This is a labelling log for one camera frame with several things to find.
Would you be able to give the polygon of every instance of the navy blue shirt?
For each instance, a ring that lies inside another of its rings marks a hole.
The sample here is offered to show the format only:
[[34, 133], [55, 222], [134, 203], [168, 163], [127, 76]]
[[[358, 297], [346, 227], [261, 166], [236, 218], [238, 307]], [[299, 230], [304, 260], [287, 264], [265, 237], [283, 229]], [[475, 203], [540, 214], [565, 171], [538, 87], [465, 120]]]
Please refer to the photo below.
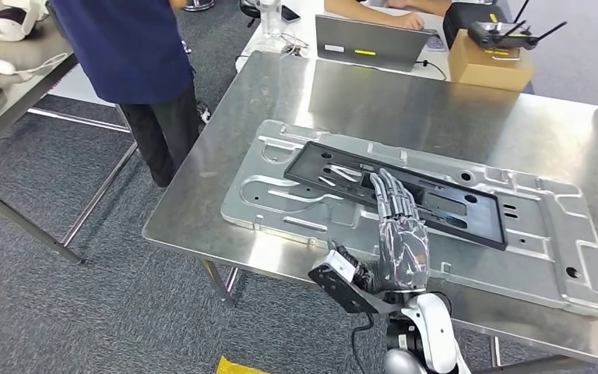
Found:
[[168, 0], [52, 0], [52, 5], [102, 100], [162, 103], [193, 79]]

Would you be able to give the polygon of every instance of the laptop lid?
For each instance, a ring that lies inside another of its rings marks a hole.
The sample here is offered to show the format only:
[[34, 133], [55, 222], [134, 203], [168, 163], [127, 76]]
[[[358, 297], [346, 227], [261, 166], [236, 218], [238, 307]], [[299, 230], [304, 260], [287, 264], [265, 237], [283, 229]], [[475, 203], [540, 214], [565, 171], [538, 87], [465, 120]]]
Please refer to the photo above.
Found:
[[409, 72], [430, 33], [315, 15], [318, 56]]

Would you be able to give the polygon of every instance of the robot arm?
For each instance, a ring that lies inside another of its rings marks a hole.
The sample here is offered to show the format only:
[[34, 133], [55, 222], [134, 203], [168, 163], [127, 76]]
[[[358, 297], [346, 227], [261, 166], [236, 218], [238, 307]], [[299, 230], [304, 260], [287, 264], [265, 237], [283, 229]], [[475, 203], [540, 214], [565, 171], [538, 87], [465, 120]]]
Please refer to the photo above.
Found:
[[[329, 254], [309, 277], [347, 312], [389, 315], [386, 374], [470, 374], [446, 305], [425, 291], [427, 229], [414, 199], [385, 169], [371, 173], [379, 212], [379, 260], [362, 263], [329, 240]], [[383, 292], [384, 300], [375, 295]]]

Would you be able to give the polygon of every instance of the hand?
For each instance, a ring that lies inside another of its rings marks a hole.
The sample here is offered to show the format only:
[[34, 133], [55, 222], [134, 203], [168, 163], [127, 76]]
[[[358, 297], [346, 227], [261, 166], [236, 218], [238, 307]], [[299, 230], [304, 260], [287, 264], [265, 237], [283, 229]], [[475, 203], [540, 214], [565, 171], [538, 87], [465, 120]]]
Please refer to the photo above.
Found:
[[430, 273], [427, 228], [413, 196], [386, 169], [371, 173], [379, 213], [378, 276], [384, 291], [424, 291]]
[[401, 16], [394, 16], [390, 26], [402, 27], [411, 30], [422, 30], [425, 22], [418, 16], [418, 13], [412, 12], [402, 14]]

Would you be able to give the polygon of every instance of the white headset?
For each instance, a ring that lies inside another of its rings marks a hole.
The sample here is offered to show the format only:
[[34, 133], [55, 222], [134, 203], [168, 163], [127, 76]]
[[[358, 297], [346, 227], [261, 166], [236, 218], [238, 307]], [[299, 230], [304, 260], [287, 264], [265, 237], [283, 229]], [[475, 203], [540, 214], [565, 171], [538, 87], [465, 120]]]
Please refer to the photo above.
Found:
[[40, 3], [32, 0], [28, 10], [11, 7], [0, 10], [0, 41], [21, 41], [27, 37], [40, 17]]

